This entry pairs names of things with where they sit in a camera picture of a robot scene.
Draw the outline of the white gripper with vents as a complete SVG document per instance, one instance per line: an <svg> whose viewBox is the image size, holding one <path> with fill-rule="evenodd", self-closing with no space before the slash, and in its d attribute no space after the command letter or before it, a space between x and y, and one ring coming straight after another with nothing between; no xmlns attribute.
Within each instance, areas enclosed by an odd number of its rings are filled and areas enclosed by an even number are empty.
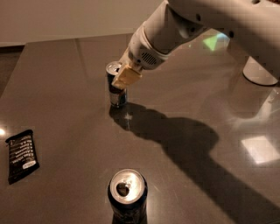
<svg viewBox="0 0 280 224"><path fill-rule="evenodd" d="M142 78L142 70L153 70L168 57L168 41L165 39L168 26L145 21L132 35L120 62L112 67L112 85L125 89Z"/></svg>

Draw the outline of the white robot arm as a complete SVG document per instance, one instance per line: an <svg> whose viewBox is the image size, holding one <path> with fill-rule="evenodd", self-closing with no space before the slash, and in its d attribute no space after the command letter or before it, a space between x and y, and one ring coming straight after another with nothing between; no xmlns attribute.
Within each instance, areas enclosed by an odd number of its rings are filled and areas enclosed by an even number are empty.
<svg viewBox="0 0 280 224"><path fill-rule="evenodd" d="M133 34L112 85L124 89L142 70L164 63L177 47L209 29L225 34L248 55L243 73L274 85L280 77L280 5L270 0L164 0Z"/></svg>

